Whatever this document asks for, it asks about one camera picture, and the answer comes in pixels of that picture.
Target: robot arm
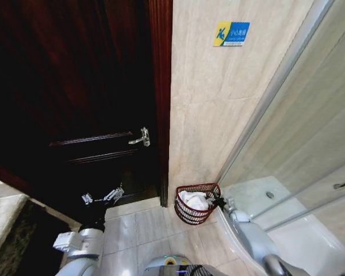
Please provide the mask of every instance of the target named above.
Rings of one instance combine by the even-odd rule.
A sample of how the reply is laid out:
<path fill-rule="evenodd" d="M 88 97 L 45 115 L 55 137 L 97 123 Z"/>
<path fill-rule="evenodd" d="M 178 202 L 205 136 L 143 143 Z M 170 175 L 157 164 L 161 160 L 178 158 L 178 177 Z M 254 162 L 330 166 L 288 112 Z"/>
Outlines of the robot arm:
<path fill-rule="evenodd" d="M 68 259 L 58 276 L 96 276 L 99 275 L 100 256 L 104 243 L 105 213 L 109 205 L 121 198 L 124 190 L 118 187 L 100 200 L 93 200 L 87 193 L 82 196 L 86 205 L 86 223 L 79 232 L 61 233 L 57 236 L 53 247 L 66 252 Z"/>

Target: door handle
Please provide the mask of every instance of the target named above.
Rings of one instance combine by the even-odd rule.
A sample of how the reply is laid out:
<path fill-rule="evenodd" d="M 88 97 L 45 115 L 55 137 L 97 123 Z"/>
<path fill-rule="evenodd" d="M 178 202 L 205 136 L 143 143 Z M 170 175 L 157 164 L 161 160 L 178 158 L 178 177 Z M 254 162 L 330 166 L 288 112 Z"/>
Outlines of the door handle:
<path fill-rule="evenodd" d="M 150 142 L 150 135 L 148 134 L 148 129 L 143 127 L 141 128 L 141 133 L 142 133 L 142 137 L 141 138 L 138 138 L 136 140 L 131 140 L 128 142 L 129 145 L 134 145 L 134 144 L 137 144 L 139 142 L 142 142 L 143 141 L 143 145 L 145 147 L 148 147 L 151 142 Z"/>

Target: blue sign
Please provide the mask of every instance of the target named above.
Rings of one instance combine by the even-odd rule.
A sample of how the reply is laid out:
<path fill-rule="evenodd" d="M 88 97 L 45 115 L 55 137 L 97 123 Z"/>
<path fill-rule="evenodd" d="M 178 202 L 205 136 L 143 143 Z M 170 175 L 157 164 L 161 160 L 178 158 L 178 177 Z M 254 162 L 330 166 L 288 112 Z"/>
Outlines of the blue sign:
<path fill-rule="evenodd" d="M 249 22 L 219 22 L 214 46 L 242 46 L 249 30 Z"/>

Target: tiled floor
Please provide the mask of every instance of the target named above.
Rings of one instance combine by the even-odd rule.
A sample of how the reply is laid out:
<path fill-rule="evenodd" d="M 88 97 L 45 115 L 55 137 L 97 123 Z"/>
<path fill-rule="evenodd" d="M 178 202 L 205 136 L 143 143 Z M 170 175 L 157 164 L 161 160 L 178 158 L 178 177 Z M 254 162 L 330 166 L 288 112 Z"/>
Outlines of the tiled floor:
<path fill-rule="evenodd" d="M 163 255 L 184 255 L 228 276 L 254 275 L 225 242 L 214 214 L 198 226 L 183 223 L 174 207 L 155 207 L 107 220 L 102 276 L 137 276 Z"/>

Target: door panel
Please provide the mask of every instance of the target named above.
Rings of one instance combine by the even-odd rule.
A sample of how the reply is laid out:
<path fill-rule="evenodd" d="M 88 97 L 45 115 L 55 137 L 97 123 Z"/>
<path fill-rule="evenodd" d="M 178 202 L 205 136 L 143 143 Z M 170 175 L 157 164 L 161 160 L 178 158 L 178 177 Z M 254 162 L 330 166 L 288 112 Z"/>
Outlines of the door panel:
<path fill-rule="evenodd" d="M 0 166 L 81 220 L 84 192 L 157 196 L 148 1 L 0 1 Z M 151 145 L 130 145 L 147 127 Z"/>

